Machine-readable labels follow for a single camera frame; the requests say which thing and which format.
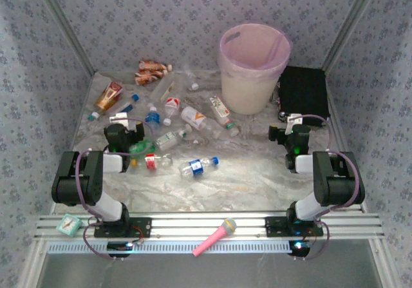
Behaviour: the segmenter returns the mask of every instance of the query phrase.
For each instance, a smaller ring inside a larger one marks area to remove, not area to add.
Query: small green box
[[[56,229],[65,235],[74,237],[81,226],[82,221],[79,218],[70,214],[65,214]]]

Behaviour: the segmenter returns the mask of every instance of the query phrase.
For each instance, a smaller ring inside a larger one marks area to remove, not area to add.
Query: blue floral wallpaper
[[[94,69],[142,58],[216,68],[222,33],[243,21],[282,29],[291,64],[320,68],[354,0],[59,0]]]
[[[42,0],[0,0],[0,287],[14,287],[89,77]]]
[[[371,0],[328,82],[369,211],[412,287],[412,0]]]

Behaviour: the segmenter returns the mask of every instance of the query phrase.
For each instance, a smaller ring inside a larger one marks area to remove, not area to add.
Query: pink microphone
[[[237,225],[233,218],[226,218],[223,221],[222,225],[218,228],[218,230],[216,230],[212,235],[210,235],[210,237],[208,237],[205,241],[203,241],[203,243],[201,243],[198,247],[194,249],[193,255],[195,257],[199,256],[221,238],[224,238],[228,235],[232,235],[236,227]]]

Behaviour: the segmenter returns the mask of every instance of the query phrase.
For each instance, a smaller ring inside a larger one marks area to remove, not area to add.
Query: black case
[[[287,66],[279,82],[280,112],[330,116],[323,70]],[[303,124],[321,126],[322,121],[307,117]]]

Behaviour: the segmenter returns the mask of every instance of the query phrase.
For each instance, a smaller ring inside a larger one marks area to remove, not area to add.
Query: patterned wallpaper
[[[412,0],[372,0],[328,80],[368,207],[412,287]]]
[[[216,68],[224,30],[243,21],[282,29],[291,64],[319,68],[353,0],[59,0],[94,69],[135,69],[157,59]]]
[[[89,77],[42,0],[0,0],[0,16],[0,287],[11,288]]]

